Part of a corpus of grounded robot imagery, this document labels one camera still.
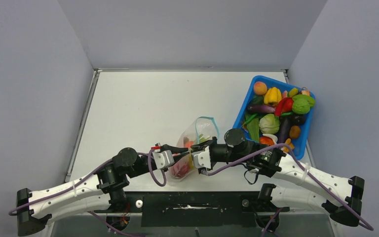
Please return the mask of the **red toy apple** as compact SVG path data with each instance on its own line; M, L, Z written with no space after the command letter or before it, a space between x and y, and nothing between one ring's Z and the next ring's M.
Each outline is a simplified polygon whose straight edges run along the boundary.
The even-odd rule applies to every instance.
M171 176L175 179L185 178L186 175L190 172L190 167L187 164L179 165L175 164L171 167Z

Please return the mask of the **orange toy carrot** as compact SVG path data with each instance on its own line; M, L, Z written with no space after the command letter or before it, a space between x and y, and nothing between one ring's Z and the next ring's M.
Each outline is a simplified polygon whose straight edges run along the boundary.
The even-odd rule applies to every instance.
M190 149L191 146L193 145L197 145L197 144L200 144L200 143L203 143L207 140L209 140L211 138L210 135L204 135L204 134L199 134L196 138L188 138L188 137L184 137L183 138L183 146L184 148L188 148Z

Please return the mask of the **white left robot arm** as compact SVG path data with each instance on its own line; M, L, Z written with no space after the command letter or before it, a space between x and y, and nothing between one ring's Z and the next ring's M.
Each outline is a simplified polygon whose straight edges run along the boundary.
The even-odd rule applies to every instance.
M41 191L21 189L17 192L16 208L9 212L17 217L18 236L38 233L58 217L94 210L122 211L127 208L123 189L129 185L128 178L152 174L154 170L165 173L189 153L189 148L169 145L153 147L148 154L123 148L87 175L69 183Z

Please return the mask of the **clear zip top bag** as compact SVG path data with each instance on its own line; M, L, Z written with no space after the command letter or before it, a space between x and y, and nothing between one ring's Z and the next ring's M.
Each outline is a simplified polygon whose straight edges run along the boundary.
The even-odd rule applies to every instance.
M180 136L176 147L191 148L192 145L198 145L211 139L213 136L219 136L219 129L213 117L198 117ZM193 165L191 155L185 155L173 166L168 168L167 181L181 182L188 175L194 173L196 168Z

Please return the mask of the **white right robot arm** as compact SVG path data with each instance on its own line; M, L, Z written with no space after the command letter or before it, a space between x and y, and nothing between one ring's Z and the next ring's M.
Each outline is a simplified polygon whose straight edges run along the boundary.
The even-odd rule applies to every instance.
M223 144L213 137L190 149L194 165L203 175L212 176L243 164L257 175L284 180L305 189L300 192L264 184L258 196L262 210L299 207L321 211L345 226L364 225L361 218L363 178L328 174L298 161L292 151L285 152L283 147L282 143L270 146L248 140L242 130L234 128L225 134Z

